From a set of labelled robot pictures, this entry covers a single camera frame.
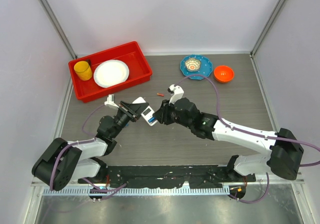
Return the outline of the blue battery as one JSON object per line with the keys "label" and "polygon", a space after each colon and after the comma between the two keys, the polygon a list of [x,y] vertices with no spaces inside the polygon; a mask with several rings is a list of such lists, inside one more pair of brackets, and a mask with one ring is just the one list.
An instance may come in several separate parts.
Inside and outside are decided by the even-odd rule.
{"label": "blue battery", "polygon": [[151,123],[153,123],[155,120],[156,120],[155,118],[150,118],[150,119],[148,120],[148,122],[151,124]]}

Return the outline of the white remote control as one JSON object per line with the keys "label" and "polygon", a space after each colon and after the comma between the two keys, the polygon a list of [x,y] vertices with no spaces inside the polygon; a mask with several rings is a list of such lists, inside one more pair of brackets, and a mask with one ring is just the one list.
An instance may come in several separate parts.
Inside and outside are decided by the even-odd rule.
{"label": "white remote control", "polygon": [[[145,99],[143,97],[138,97],[137,99],[135,99],[133,102],[133,104],[142,104],[142,103],[146,103]],[[146,121],[146,123],[152,127],[154,126],[158,121],[155,119],[154,122],[149,123],[148,120],[153,117],[153,114],[155,113],[155,111],[151,108],[150,105],[147,106],[147,108],[142,112],[141,117]]]}

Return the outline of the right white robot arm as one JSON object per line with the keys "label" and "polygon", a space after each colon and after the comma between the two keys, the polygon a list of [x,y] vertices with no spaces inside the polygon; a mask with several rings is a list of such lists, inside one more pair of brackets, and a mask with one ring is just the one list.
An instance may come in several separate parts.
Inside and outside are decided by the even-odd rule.
{"label": "right white robot arm", "polygon": [[181,98],[174,104],[163,100],[153,117],[164,125],[182,125],[198,138],[228,142],[255,151],[254,155],[233,155],[230,158],[225,170],[230,181],[266,172],[289,181],[297,178],[304,149],[288,129],[274,132],[241,126],[199,111],[187,98]]}

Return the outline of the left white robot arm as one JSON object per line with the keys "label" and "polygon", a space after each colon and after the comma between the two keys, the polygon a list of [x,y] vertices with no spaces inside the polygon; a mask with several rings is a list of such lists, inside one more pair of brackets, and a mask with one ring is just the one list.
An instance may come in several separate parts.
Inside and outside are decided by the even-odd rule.
{"label": "left white robot arm", "polygon": [[109,155],[115,148],[116,137],[128,122],[136,122],[149,103],[127,103],[116,106],[115,116],[103,116],[91,139],[66,141],[55,138],[31,169],[34,177],[47,184],[52,191],[62,190],[69,182],[90,178],[100,184],[107,176],[106,164],[99,157]]}

